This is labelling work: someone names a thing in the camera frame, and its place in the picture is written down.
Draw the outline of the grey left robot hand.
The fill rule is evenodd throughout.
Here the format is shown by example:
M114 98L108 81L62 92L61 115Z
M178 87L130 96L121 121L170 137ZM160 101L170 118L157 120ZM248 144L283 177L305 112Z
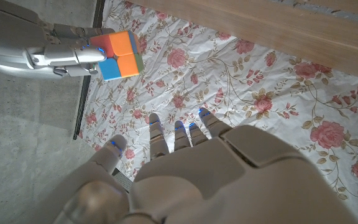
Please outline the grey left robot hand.
M201 108L209 131L175 123L168 150L149 117L150 161L130 189L112 173L126 140L111 138L34 210L31 223L356 223L317 168L274 135L232 128Z

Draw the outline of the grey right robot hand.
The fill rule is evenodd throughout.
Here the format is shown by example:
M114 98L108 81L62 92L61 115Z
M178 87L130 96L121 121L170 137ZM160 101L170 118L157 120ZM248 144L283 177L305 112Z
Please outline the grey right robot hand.
M98 62L107 55L90 40L112 33L110 28L45 22L30 9L0 1L0 72L48 79L98 74Z

